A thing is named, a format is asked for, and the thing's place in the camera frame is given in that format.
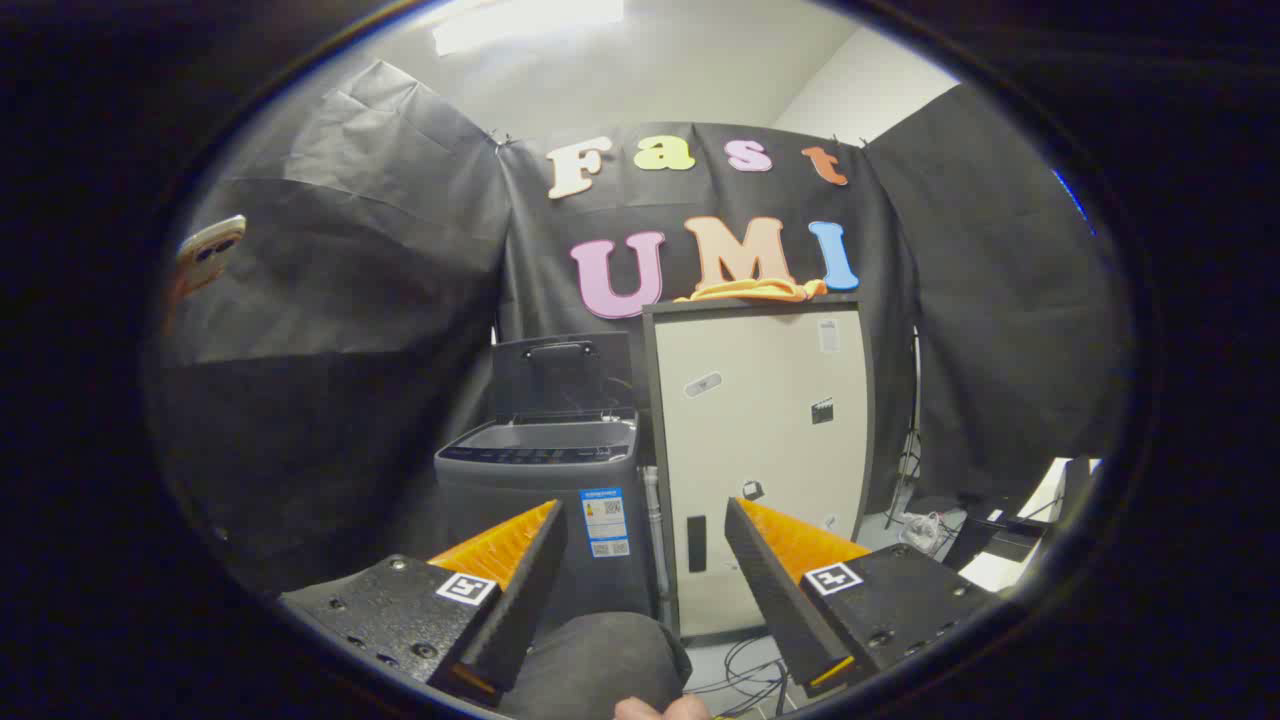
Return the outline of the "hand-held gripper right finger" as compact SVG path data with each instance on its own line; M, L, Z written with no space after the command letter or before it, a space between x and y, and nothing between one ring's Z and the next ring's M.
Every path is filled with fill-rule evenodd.
M868 550L746 498L727 501L724 538L810 698L887 673L1004 603L911 544Z

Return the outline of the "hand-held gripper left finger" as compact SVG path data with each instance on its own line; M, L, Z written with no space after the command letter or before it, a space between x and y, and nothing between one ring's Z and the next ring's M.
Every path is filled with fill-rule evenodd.
M393 553L280 607L320 641L402 685L463 701L515 688L567 542L552 500L422 560Z

